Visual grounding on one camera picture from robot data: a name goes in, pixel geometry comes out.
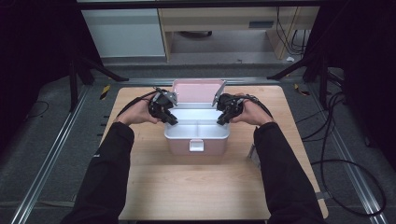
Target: black stand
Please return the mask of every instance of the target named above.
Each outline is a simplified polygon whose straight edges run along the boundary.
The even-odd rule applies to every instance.
[[[91,68],[96,69],[97,71],[101,72],[105,76],[108,76],[115,81],[128,81],[129,78],[120,77],[111,71],[107,70],[103,67],[102,63],[100,62],[99,55],[97,53],[96,48],[95,54],[97,55],[97,62],[90,60],[87,56],[82,53],[82,50],[78,48],[78,43],[76,42],[76,38],[69,32],[67,25],[62,22],[60,19],[60,14],[67,13],[81,13],[76,12],[74,10],[66,10],[58,11],[56,7],[51,7],[49,5],[45,5],[45,3],[41,6],[41,15],[47,21],[49,21],[50,28],[53,33],[55,33],[59,39],[60,46],[66,56],[67,61],[69,61],[69,76],[70,76],[70,96],[71,96],[71,103],[70,103],[70,111],[73,111],[78,103],[78,83],[77,83],[77,75],[80,77],[82,83],[84,85],[91,85],[94,81],[94,77],[90,71]]]
[[[299,62],[291,65],[278,74],[268,77],[268,79],[279,80],[294,70],[306,66],[307,68],[304,73],[304,81],[314,81],[316,76],[320,75],[319,101],[323,108],[327,109],[326,96],[327,81],[329,79],[328,68],[330,63],[329,60],[331,58],[331,55],[328,53],[328,49],[334,48],[332,45],[332,39],[338,35],[339,26],[342,26],[343,22],[345,22],[343,19],[346,14],[346,8],[349,7],[350,2],[351,0],[347,0],[345,3],[343,3],[343,5],[321,7],[311,33],[312,35],[314,32],[316,32],[316,34],[314,34],[316,36],[311,36],[312,38],[309,38],[306,54],[304,57]],[[323,23],[328,23],[328,25],[325,27],[325,30],[323,30]]]

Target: hand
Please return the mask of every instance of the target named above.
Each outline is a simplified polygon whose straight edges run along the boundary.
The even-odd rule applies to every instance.
[[[136,104],[129,107],[122,114],[118,115],[114,122],[121,122],[126,125],[139,124],[144,122],[151,122],[156,124],[160,119],[154,118],[149,113],[149,100],[155,93],[138,101]]]
[[[262,126],[268,122],[275,122],[271,116],[269,116],[265,111],[259,106],[251,102],[250,100],[244,100],[244,110],[239,116],[232,118],[231,123],[236,123],[239,121],[244,121],[251,125]]]

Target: tripod leg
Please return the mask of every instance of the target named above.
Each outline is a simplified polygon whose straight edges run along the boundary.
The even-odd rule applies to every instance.
[[[322,64],[320,69],[320,84],[319,84],[319,101],[322,104],[324,109],[327,108],[327,79],[328,79],[328,69],[329,69],[329,62],[327,57],[324,55],[322,58]]]
[[[308,65],[315,59],[316,56],[317,55],[314,53],[308,54],[308,56],[306,56],[306,57],[304,56],[299,62],[292,64],[291,66],[287,67],[283,71],[279,72],[278,74],[276,74],[274,76],[268,77],[267,79],[279,80],[282,77],[285,77],[286,75],[291,73],[292,71],[294,71],[300,67]]]
[[[80,59],[81,59],[81,61],[83,63],[87,64],[90,67],[93,67],[94,69],[96,69],[99,72],[105,74],[106,76],[113,78],[115,81],[120,82],[120,81],[128,81],[129,80],[129,78],[117,76],[116,74],[114,74],[114,73],[110,72],[109,70],[105,69],[103,66],[100,66],[100,65],[96,64],[95,62],[87,59],[87,58],[81,57]]]
[[[69,77],[70,77],[70,112],[72,112],[78,102],[78,86],[77,86],[77,74],[73,61],[69,64]]]

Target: container lid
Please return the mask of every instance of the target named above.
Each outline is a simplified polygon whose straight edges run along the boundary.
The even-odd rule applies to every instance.
[[[177,94],[178,103],[212,103],[223,82],[214,78],[176,79],[172,91]]]

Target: container handle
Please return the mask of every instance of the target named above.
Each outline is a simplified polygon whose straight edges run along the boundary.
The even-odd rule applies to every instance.
[[[190,151],[204,151],[204,140],[202,139],[191,139],[190,140]]]

